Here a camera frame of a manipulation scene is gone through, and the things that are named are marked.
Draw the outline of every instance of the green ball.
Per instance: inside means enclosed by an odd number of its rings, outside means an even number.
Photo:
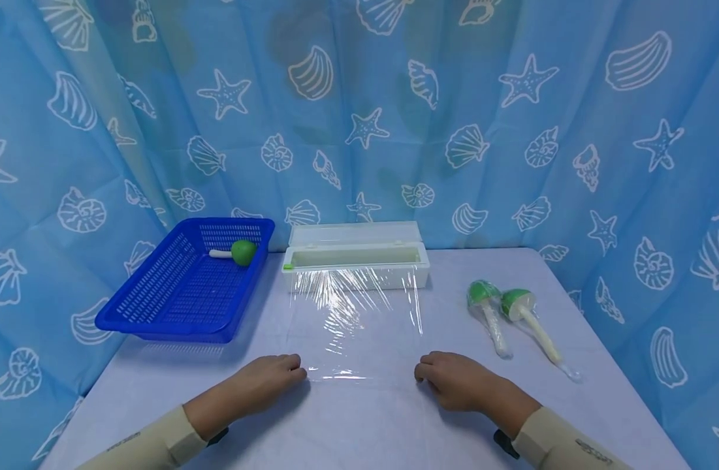
[[[247,267],[257,252],[256,244],[249,240],[239,240],[231,245],[231,258],[239,266]]]

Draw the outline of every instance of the plastic wrap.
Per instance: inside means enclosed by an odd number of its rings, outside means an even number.
[[[399,274],[357,267],[287,276],[295,312],[291,342],[299,342],[301,335],[309,333],[310,344],[302,345],[302,351],[306,351],[303,361],[311,380],[392,383],[400,380],[399,370],[419,359],[417,345],[424,327],[417,269]],[[386,289],[389,284],[401,287]],[[325,333],[316,336],[315,342],[314,332],[320,330]],[[397,345],[398,354],[378,355],[374,347],[378,343]]]

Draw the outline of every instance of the maraca handle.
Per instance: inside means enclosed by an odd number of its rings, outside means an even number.
[[[208,252],[208,256],[211,258],[230,259],[231,252],[220,251],[220,249],[211,249],[211,251]]]

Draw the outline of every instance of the left hand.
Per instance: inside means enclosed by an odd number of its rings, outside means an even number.
[[[205,441],[231,422],[265,411],[308,372],[298,354],[258,357],[239,372],[188,401],[184,411]]]

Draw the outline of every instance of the box lid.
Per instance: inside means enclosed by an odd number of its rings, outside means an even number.
[[[289,247],[421,241],[415,221],[335,223],[292,227]]]

